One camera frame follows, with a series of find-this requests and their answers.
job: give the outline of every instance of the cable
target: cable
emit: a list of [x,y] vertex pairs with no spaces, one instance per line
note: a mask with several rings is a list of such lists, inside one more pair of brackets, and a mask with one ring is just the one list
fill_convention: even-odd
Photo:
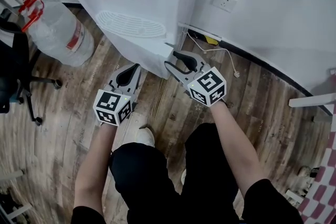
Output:
[[234,76],[235,76],[236,78],[239,78],[240,73],[239,73],[239,71],[236,70],[235,65],[233,64],[233,60],[232,60],[231,54],[230,54],[230,52],[229,52],[227,49],[225,49],[225,48],[219,48],[219,49],[205,50],[205,49],[203,49],[203,48],[196,42],[195,39],[193,39],[193,38],[191,37],[191,35],[190,35],[188,32],[187,32],[187,35],[191,38],[192,41],[195,42],[195,44],[196,44],[196,45],[203,51],[203,53],[205,53],[205,54],[206,54],[207,51],[213,51],[213,50],[226,50],[227,53],[228,53],[229,56],[230,56],[230,59],[231,59],[232,68],[233,68],[233,71],[234,71]]

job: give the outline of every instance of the black shirt sleeve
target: black shirt sleeve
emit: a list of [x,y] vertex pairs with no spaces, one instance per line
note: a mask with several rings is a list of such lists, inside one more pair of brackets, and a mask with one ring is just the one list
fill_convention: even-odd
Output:
[[106,224],[104,217],[90,207],[78,206],[72,211],[71,224]]
[[268,179],[255,182],[247,190],[243,218],[248,224],[303,224],[299,211]]

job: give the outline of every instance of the chair wheel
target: chair wheel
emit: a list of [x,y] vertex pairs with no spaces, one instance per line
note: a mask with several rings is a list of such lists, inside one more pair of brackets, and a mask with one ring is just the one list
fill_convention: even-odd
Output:
[[58,90],[58,89],[60,89],[61,87],[62,87],[62,82],[60,81],[60,80],[55,80],[55,82],[54,82],[54,87],[55,87],[55,89],[56,90]]
[[42,122],[43,122],[43,120],[42,120],[40,117],[36,117],[36,118],[35,118],[35,124],[36,124],[37,126],[40,126],[40,125],[42,124]]

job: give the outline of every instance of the forearm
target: forearm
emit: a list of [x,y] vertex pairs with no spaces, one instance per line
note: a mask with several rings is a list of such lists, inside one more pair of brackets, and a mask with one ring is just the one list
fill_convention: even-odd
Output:
[[75,207],[88,206],[82,204],[85,196],[100,199],[103,193],[108,172],[109,158],[116,135],[117,127],[103,124],[94,138],[90,150],[81,164],[75,184]]
[[257,153],[223,102],[211,107],[222,148],[243,196],[265,178]]

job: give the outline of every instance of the bottle label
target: bottle label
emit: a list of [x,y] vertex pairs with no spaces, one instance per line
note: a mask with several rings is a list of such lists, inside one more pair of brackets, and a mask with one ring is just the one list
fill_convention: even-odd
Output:
[[75,32],[70,40],[70,42],[67,45],[67,48],[70,49],[71,51],[75,52],[78,50],[80,45],[83,42],[84,35],[85,35],[85,28],[82,25],[82,23],[79,20],[76,20],[76,28]]

